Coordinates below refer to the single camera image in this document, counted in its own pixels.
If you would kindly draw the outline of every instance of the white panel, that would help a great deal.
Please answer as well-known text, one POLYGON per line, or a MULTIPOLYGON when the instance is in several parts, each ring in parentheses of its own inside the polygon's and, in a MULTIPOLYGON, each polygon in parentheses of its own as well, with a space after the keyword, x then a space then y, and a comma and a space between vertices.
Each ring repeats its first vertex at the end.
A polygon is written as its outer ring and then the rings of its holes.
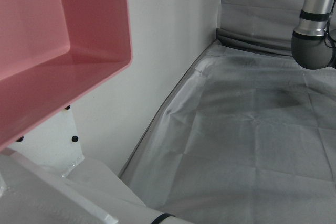
POLYGON ((80 143, 73 142, 73 136, 78 136, 78 132, 72 110, 62 110, 9 148, 49 172, 67 176, 84 159, 80 143))
POLYGON ((215 39, 219 0, 129 0, 133 62, 74 105, 86 156, 119 173, 156 111, 215 39))

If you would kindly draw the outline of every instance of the gray cloth backdrop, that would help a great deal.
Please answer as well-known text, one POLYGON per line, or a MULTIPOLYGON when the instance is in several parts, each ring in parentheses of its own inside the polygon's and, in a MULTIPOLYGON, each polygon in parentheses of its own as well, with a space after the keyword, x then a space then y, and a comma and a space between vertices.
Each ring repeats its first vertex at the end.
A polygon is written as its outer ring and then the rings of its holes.
POLYGON ((222 0, 217 38, 223 45, 235 48, 291 55, 290 40, 303 3, 304 0, 222 0))

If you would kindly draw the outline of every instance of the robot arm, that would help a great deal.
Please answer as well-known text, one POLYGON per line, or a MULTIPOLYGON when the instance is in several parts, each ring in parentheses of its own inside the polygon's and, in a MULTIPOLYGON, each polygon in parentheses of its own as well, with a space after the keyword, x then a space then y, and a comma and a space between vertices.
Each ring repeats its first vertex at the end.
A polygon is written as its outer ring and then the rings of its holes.
POLYGON ((336 68, 336 48, 328 34, 335 0, 305 0, 291 50, 295 61, 307 69, 336 68))

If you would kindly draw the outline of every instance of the black screw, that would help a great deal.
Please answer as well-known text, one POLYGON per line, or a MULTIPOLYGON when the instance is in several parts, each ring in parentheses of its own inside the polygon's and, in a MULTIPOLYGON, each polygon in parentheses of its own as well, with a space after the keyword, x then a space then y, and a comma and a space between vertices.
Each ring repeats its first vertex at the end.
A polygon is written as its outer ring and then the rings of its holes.
POLYGON ((78 142, 78 136, 73 136, 71 139, 73 142, 77 143, 78 142))
POLYGON ((22 136, 22 137, 20 137, 20 138, 19 138, 18 140, 16 140, 16 141, 17 141, 18 143, 19 143, 19 142, 22 142, 23 138, 24 138, 24 137, 22 136))

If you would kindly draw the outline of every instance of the black cable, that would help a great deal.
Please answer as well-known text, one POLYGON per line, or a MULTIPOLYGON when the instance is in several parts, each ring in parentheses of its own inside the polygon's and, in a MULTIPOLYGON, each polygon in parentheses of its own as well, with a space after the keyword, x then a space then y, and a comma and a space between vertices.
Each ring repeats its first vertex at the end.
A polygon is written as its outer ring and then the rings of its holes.
MULTIPOLYGON (((333 11, 334 11, 335 3, 336 3, 336 0, 334 0, 334 3, 332 4, 331 13, 333 13, 333 11)), ((331 15, 330 15, 330 18, 328 19, 326 27, 324 29, 324 44, 329 48, 336 49, 335 46, 328 46, 328 44, 327 44, 327 39, 329 41, 331 40, 334 43, 336 42, 336 40, 334 40, 329 33, 330 20, 331 20, 331 15)))

